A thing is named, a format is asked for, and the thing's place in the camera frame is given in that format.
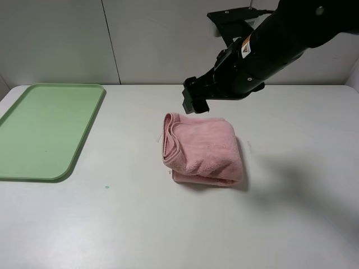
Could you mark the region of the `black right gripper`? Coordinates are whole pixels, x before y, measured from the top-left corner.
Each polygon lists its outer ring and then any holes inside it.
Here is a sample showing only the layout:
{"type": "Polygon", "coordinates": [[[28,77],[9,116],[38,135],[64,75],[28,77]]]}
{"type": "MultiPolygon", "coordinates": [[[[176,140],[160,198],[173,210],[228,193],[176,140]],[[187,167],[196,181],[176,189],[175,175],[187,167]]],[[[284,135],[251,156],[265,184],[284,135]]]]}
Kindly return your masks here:
{"type": "Polygon", "coordinates": [[[243,99],[311,48],[339,33],[358,34],[358,1],[280,1],[254,31],[222,50],[203,76],[186,79],[196,97],[243,99]]]}

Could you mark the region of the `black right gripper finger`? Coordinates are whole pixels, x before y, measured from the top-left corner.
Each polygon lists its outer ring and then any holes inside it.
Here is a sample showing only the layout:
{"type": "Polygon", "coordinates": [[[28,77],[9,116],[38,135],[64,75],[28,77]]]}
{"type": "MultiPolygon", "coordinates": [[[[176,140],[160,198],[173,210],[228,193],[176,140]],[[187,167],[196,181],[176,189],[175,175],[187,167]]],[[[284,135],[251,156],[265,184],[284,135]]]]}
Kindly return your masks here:
{"type": "Polygon", "coordinates": [[[196,97],[189,88],[185,87],[182,91],[182,95],[182,106],[186,114],[202,114],[209,112],[209,106],[206,99],[202,97],[196,97]]]}

